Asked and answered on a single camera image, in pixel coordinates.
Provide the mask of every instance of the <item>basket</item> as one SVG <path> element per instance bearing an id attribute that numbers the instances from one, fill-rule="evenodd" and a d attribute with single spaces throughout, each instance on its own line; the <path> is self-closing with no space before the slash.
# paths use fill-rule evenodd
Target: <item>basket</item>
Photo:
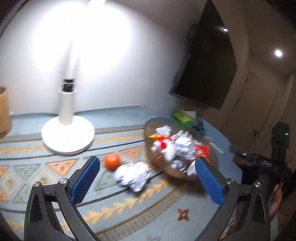
<path id="1" fill-rule="evenodd" d="M 159 154 L 159 153 L 154 153 L 151 151 L 151 147 L 153 146 L 153 142 L 155 141 L 153 138 L 149 138 L 150 135 L 155 133 L 155 129 L 158 127 L 162 127 L 168 125 L 172 128 L 173 134 L 178 133 L 180 130 L 188 131 L 194 140 L 197 140 L 198 142 L 201 142 L 203 145 L 209 145 L 209 142 L 200 137 L 200 135 L 192 130 L 191 128 L 183 125 L 180 122 L 177 122 L 175 120 L 171 119 L 166 119 L 166 118 L 153 118 L 150 119 L 149 121 L 146 122 L 145 125 L 145 144 L 146 144 L 146 149 L 147 149 L 147 156 L 150 161 L 152 161 L 155 165 L 163 169 L 163 171 L 174 178 L 182 179 L 182 180 L 188 180 L 188 181 L 194 181 L 198 178 L 197 175 L 192 175 L 192 176 L 187 176 L 186 173 L 179 172 L 173 168 L 170 167 L 170 165 L 167 163 L 167 161 Z M 209 163 L 215 168 L 219 168 L 219 160 L 217 158 L 217 155 L 210 146 L 210 161 Z"/>
<path id="2" fill-rule="evenodd" d="M 11 129 L 8 110 L 8 94 L 5 87 L 0 87 L 0 138 L 6 136 Z"/>

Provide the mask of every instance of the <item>blue textured pad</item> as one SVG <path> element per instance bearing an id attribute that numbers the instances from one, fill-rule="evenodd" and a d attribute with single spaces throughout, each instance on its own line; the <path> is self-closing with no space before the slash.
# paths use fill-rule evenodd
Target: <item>blue textured pad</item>
<path id="1" fill-rule="evenodd" d="M 81 203 L 100 170 L 100 159 L 95 157 L 72 187 L 71 203 Z"/>
<path id="2" fill-rule="evenodd" d="M 201 158 L 195 160 L 195 171 L 213 203 L 221 207 L 224 202 L 223 188 Z"/>

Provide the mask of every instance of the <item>ceiling light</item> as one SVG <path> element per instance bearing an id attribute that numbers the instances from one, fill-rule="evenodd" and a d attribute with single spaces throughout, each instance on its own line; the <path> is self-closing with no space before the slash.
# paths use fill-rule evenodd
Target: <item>ceiling light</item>
<path id="1" fill-rule="evenodd" d="M 282 53 L 280 50 L 276 50 L 276 51 L 274 52 L 274 54 L 275 54 L 276 56 L 278 56 L 278 57 L 281 57 L 281 56 L 283 55 L 283 53 Z"/>

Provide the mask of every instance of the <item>television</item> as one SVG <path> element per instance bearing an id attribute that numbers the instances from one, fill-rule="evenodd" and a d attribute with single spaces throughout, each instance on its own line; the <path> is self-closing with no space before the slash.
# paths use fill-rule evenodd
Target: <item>television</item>
<path id="1" fill-rule="evenodd" d="M 236 70 L 228 29 L 209 0 L 196 25 L 190 53 L 176 76 L 171 94 L 219 110 Z"/>

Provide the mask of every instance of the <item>screw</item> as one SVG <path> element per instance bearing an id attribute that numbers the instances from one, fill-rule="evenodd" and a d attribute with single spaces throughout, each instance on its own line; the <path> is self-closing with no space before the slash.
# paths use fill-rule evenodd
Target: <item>screw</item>
<path id="1" fill-rule="evenodd" d="M 35 182 L 34 184 L 33 184 L 33 187 L 38 187 L 40 185 L 40 182 Z"/>
<path id="2" fill-rule="evenodd" d="M 232 178 L 227 178 L 226 179 L 226 182 L 229 184 L 229 185 L 233 185 L 235 183 L 235 181 L 232 179 Z"/>
<path id="3" fill-rule="evenodd" d="M 67 181 L 68 181 L 68 179 L 62 178 L 59 182 L 60 182 L 60 184 L 65 184 L 65 183 L 67 183 Z"/>
<path id="4" fill-rule="evenodd" d="M 260 183 L 260 182 L 255 182 L 254 185 L 255 185 L 256 187 L 258 187 L 258 188 L 261 187 L 261 183 Z"/>

